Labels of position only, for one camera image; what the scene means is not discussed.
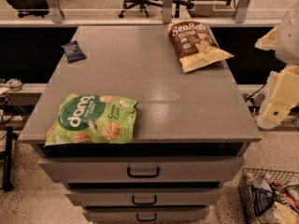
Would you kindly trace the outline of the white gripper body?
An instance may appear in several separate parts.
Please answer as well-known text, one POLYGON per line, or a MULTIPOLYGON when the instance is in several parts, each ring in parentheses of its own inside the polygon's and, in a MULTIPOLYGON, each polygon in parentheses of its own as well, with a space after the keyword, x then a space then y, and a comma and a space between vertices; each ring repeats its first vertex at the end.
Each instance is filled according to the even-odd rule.
POLYGON ((299 104, 299 66, 287 64, 284 69, 270 73, 269 104, 276 110, 291 110, 299 104))

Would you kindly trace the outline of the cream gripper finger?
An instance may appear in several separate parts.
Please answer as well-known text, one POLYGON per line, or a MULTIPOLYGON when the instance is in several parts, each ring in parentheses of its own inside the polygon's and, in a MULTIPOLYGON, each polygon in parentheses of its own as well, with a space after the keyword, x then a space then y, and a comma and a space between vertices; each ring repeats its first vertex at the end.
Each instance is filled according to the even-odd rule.
POLYGON ((275 26, 266 35, 259 38, 255 43, 254 47, 256 49, 262 49, 262 50, 275 50, 277 46, 277 42, 276 42, 277 32, 278 32, 278 27, 275 26))
POLYGON ((277 127, 290 112, 289 106, 263 101, 256 123, 262 129, 271 130, 277 127))

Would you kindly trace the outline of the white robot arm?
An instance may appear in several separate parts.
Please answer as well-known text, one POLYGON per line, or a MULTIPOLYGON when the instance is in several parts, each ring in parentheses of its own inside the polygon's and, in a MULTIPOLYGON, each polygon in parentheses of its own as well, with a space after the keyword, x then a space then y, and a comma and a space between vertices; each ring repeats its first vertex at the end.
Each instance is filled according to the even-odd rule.
POLYGON ((257 125, 263 129, 277 127, 299 105, 299 2, 281 23, 261 37, 257 49, 273 50, 286 64, 280 72, 271 72, 266 81, 257 125))

